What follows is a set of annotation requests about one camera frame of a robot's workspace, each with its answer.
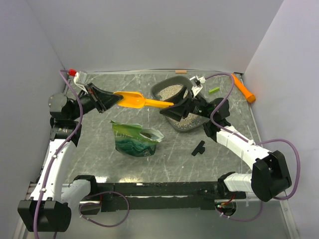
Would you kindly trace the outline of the grey litter box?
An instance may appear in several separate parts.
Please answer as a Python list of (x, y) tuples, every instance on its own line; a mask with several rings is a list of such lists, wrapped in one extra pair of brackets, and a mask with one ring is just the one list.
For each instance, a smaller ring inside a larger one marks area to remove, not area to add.
[[(188, 93), (188, 90), (191, 90), (193, 86), (191, 81), (184, 76), (174, 76), (171, 78), (167, 78), (152, 86), (151, 96), (155, 100), (164, 101), (177, 94), (183, 86), (187, 87), (187, 90), (184, 94), (185, 97)], [(168, 117), (165, 118), (175, 131), (181, 133), (189, 132), (197, 127), (202, 126), (205, 122), (208, 121), (208, 118), (204, 118), (194, 114), (189, 114), (187, 118), (182, 119), (181, 121), (175, 121)]]

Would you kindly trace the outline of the yellow plastic scoop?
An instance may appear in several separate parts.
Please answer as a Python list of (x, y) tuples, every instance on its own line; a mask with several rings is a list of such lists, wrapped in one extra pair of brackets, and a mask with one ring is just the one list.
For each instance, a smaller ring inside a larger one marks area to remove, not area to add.
[(155, 107), (164, 109), (174, 105), (174, 103), (171, 102), (146, 99), (139, 92), (114, 92), (114, 94), (123, 97), (117, 105), (127, 108), (140, 109), (143, 107)]

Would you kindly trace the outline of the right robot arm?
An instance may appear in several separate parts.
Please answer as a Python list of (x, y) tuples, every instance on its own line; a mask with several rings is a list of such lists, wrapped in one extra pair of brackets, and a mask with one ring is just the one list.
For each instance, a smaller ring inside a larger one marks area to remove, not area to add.
[(226, 98), (207, 102), (203, 97), (187, 93), (183, 87), (168, 101), (171, 105), (160, 110), (160, 114), (175, 121), (181, 121), (189, 114), (208, 118), (209, 121), (203, 124), (205, 134), (232, 151), (251, 169), (250, 174), (229, 172), (221, 176), (217, 187), (219, 196), (229, 198), (234, 192), (246, 192), (267, 202), (291, 187), (284, 155), (278, 150), (271, 152), (237, 132), (227, 121), (230, 112)]

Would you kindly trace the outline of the black bag clip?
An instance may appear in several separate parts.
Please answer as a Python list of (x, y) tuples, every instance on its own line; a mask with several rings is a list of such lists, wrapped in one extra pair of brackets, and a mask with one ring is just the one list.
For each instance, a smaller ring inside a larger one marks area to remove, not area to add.
[(196, 146), (196, 148), (191, 153), (192, 156), (196, 156), (197, 154), (203, 154), (205, 152), (205, 141), (201, 140), (200, 143)]

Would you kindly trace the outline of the green litter bag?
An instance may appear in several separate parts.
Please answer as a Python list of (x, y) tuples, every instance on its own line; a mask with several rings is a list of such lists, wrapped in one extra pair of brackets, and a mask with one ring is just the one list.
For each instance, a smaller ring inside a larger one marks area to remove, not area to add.
[(115, 139), (115, 149), (133, 157), (147, 157), (155, 154), (156, 145), (164, 135), (156, 129), (144, 128), (140, 124), (110, 121)]

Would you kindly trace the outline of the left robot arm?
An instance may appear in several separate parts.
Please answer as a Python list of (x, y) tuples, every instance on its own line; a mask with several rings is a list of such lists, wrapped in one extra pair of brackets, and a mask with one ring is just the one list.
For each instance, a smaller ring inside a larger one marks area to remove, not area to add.
[(48, 100), (51, 131), (45, 165), (29, 199), (21, 200), (17, 208), (30, 232), (65, 232), (72, 211), (80, 201), (98, 196), (99, 188), (93, 175), (77, 176), (67, 189), (62, 188), (63, 180), (80, 139), (83, 116), (94, 109), (103, 113), (123, 96), (89, 83), (75, 97), (73, 100), (56, 93)]

